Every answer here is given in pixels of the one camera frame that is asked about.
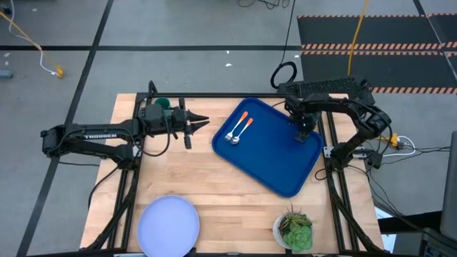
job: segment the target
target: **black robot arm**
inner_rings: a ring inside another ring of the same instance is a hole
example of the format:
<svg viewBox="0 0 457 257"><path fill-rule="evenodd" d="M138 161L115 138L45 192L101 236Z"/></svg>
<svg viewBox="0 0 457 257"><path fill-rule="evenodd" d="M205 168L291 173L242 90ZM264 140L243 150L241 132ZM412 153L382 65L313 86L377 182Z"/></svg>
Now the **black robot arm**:
<svg viewBox="0 0 457 257"><path fill-rule="evenodd" d="M42 151L48 157L60 157L68 153L80 153L101 158L110 158L119 168L130 169L134 163L134 146L145 136L157 136L177 132L184 133L184 144L191 148L189 135L209 121L186 110L184 99L179 99L179 107L163 109L159 104L147 104L134 119L119 124L81 125L69 124L55 126L41 132ZM128 142L119 146L108 146L92 140L120 138Z"/></svg>
<svg viewBox="0 0 457 257"><path fill-rule="evenodd" d="M334 146L330 154L334 168L338 169L347 167L354 150L364 141L380 136L391 123L388 115L374 105L364 104L357 99L333 99L328 94L311 94L304 100L287 96L284 108L290 113L291 122L299 127L295 138L300 142L304 142L315 129L322 111L343 113L351 117L357 133L349 141Z"/></svg>

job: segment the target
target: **green ball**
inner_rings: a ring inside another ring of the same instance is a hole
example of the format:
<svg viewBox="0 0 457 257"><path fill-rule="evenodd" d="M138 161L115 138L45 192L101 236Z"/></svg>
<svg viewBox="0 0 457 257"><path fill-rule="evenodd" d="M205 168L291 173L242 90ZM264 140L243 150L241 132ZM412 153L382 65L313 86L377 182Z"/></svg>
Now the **green ball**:
<svg viewBox="0 0 457 257"><path fill-rule="evenodd" d="M171 108L170 100L168 98L165 98L165 97L158 98L157 100L155 100L154 103L155 104L160 104L163 109Z"/></svg>

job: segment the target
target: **blue tray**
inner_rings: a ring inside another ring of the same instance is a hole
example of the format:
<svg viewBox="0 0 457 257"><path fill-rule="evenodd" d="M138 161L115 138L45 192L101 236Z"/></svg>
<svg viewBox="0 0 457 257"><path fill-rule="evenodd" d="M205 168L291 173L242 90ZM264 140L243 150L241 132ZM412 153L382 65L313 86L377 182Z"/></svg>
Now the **blue tray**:
<svg viewBox="0 0 457 257"><path fill-rule="evenodd" d="M236 128L237 135L248 121L237 145L224 140L244 111L249 115ZM283 197L295 196L301 189L322 151L321 136L312 132L304 143L294 139L297 126L288 116L255 99L244 99L213 137L213 150L242 171Z"/></svg>

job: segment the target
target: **wooden tabletop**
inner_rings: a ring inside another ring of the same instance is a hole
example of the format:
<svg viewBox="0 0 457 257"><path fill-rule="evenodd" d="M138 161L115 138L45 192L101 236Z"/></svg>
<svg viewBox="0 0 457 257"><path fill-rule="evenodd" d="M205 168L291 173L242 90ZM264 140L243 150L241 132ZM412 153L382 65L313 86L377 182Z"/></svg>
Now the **wooden tabletop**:
<svg viewBox="0 0 457 257"><path fill-rule="evenodd" d="M135 96L117 96L112 123L131 119ZM177 99L170 100L172 106L177 105ZM174 194L192 202L199 213L200 234L196 243L199 253L284 253L284 249L274 241L271 228L274 220L291 203L294 208L301 208L313 221L313 247L307 252L338 253L327 183L314 178L315 172L323 168L322 156L300 192L292 198L282 198L213 152L211 139L241 100L186 99L188 109L210 119L210 124L191 137L192 149L184 148L181 136L179 140L172 138L169 150L163 156L143 156L128 251L141 251L136 241L136 227L145 207L159 196ZM275 104L283 99L262 101ZM283 105L279 105L278 109L283 111ZM356 129L345 114L335 114L334 120L339 141L347 141L355 134ZM118 145L125 142L110 139L106 143ZM158 153L165 144L166 136L148 137L145 149ZM352 161L351 165L364 169L363 162L359 160ZM97 181L114 167L113 161L103 160ZM366 176L354 168L346 168L345 172L353 216L371 240L383 248ZM112 217L120 174L120 171L116 172L95 192L81 247L92 243ZM346 248L350 249L347 223L342 215L341 220ZM118 235L123 227L122 220ZM116 246L120 244L121 237L117 236Z"/></svg>

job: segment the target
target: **green plant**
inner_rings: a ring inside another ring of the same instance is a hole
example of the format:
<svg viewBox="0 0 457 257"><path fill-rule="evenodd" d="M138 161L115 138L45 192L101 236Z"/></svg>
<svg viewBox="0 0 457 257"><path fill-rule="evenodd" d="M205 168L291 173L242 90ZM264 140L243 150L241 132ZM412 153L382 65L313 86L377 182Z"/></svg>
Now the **green plant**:
<svg viewBox="0 0 457 257"><path fill-rule="evenodd" d="M294 252L308 250L313 245L312 222L301 211L294 212L293 207L288 211L279 224L284 243Z"/></svg>

